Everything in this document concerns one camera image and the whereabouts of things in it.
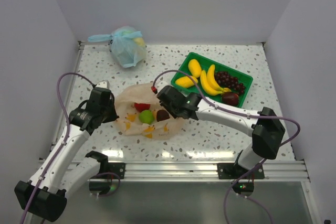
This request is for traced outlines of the yellow mango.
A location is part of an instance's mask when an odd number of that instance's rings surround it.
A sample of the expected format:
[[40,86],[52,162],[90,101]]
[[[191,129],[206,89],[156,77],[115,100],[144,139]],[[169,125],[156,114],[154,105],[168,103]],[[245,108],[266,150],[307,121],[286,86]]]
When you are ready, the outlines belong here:
[[175,84],[179,87],[188,89],[190,87],[195,86],[195,84],[198,84],[198,79],[195,78],[194,76],[191,77],[184,76],[176,79]]
[[200,63],[196,59],[192,59],[188,63],[188,69],[193,77],[199,78],[202,73]]

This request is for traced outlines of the orange banana-print plastic bag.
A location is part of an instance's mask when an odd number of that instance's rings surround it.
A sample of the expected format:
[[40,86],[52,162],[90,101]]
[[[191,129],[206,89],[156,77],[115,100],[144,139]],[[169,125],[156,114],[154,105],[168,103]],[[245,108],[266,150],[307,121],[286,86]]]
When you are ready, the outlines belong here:
[[[119,118],[115,121],[119,131],[124,135],[142,135],[156,140],[168,140],[179,133],[185,123],[182,118],[170,118],[158,122],[158,110],[166,110],[159,104],[158,98],[151,90],[151,83],[136,84],[124,89],[115,99],[115,108]],[[139,114],[134,103],[150,104],[150,111],[154,115],[154,122],[144,124],[139,121]]]

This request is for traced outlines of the green lime fruit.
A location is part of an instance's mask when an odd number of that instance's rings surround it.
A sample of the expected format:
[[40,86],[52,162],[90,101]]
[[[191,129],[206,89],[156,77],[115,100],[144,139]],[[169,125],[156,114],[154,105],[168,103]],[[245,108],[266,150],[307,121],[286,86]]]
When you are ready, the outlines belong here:
[[154,115],[150,110],[144,110],[139,114],[139,121],[151,125],[154,122]]

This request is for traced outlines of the yellow banana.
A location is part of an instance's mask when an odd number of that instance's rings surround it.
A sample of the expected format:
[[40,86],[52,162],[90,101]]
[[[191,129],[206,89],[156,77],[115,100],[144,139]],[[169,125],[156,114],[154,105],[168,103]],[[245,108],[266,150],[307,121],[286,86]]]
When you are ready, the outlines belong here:
[[215,80],[215,65],[212,64],[208,71],[202,70],[200,75],[201,86],[210,96],[222,95],[231,92],[229,88],[222,88]]

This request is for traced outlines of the dark red plum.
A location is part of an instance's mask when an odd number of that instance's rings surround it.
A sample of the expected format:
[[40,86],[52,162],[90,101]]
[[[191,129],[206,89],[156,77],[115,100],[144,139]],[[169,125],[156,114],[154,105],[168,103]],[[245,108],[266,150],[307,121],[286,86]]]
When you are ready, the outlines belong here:
[[230,106],[238,106],[239,105],[239,95],[234,92],[225,92],[222,94],[222,103],[230,105]]

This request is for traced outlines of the dark red grape bunch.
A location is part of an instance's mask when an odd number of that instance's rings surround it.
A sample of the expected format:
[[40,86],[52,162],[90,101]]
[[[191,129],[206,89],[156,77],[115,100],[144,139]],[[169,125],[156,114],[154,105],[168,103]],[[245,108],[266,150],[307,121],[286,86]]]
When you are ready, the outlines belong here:
[[244,94],[246,91],[244,84],[227,71],[218,71],[215,73],[214,77],[217,84],[222,88],[228,88],[239,95]]

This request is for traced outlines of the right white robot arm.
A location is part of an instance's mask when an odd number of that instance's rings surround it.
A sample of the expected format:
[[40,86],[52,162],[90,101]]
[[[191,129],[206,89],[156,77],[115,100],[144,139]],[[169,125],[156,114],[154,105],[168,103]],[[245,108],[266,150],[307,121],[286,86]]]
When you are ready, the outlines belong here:
[[226,173],[240,176],[263,159],[274,160],[285,134],[285,128],[270,108],[244,110],[218,103],[191,92],[187,96],[173,86],[157,87],[160,105],[174,118],[209,121],[236,129],[251,137],[251,143],[240,151]]

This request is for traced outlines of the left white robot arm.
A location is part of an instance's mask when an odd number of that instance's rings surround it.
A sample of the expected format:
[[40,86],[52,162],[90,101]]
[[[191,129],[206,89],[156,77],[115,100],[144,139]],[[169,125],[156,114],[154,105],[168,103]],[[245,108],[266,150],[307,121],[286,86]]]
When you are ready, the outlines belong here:
[[46,158],[40,169],[27,181],[19,181],[14,192],[24,213],[30,212],[50,222],[63,213],[70,194],[92,177],[120,176],[112,172],[108,157],[102,153],[89,152],[82,163],[64,175],[73,158],[104,123],[118,118],[111,90],[96,86],[88,100],[70,112],[62,138]]

